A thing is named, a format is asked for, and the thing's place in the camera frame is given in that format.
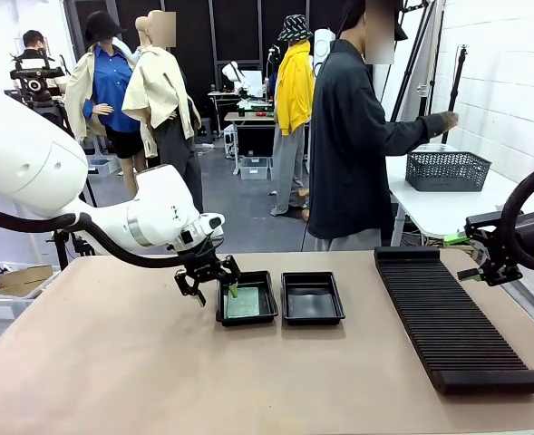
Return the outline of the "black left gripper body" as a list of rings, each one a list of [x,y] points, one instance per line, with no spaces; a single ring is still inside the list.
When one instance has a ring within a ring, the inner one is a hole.
[[[185,265],[185,268],[187,277],[198,283],[220,280],[226,276],[226,270],[222,267],[215,251],[196,256]]]

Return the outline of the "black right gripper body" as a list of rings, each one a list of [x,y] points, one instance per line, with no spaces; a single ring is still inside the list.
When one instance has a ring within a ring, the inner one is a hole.
[[[520,280],[523,275],[500,238],[500,211],[466,218],[464,232],[473,247],[482,254],[482,268],[489,274],[488,286],[504,285]]]

